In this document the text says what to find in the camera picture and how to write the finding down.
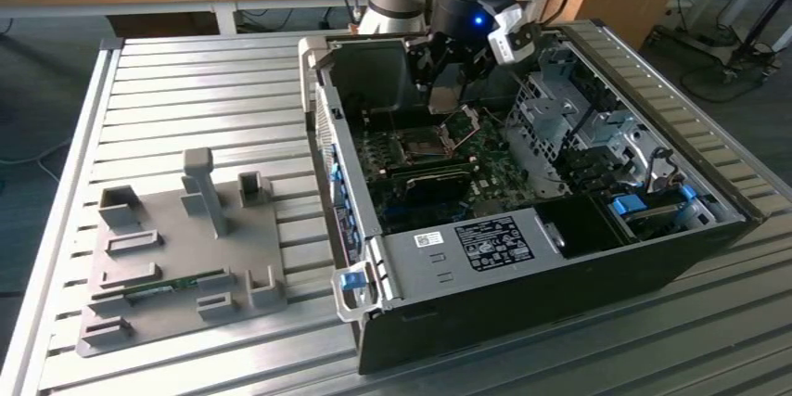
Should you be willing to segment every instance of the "motherboard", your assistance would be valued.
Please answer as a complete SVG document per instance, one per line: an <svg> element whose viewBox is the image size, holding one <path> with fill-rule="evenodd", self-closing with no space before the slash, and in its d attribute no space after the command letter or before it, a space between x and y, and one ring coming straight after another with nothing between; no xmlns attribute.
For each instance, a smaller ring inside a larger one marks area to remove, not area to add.
<svg viewBox="0 0 792 396"><path fill-rule="evenodd" d="M462 107L438 125L353 135L385 234L513 211L536 200L498 130L505 118Z"/></svg>

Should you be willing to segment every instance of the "aluminum profile table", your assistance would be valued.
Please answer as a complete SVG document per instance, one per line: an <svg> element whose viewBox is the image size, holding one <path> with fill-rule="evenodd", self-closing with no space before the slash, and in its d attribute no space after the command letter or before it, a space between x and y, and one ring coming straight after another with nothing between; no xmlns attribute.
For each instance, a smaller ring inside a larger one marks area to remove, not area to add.
<svg viewBox="0 0 792 396"><path fill-rule="evenodd" d="M98 54L0 394L790 393L788 187L605 29L573 28L769 215L737 246L658 292L361 377L330 295L302 124L296 44L306 33L129 40ZM100 188L178 188L180 152L197 146L214 149L216 181L253 168L272 180L288 309L80 358Z"/></svg>

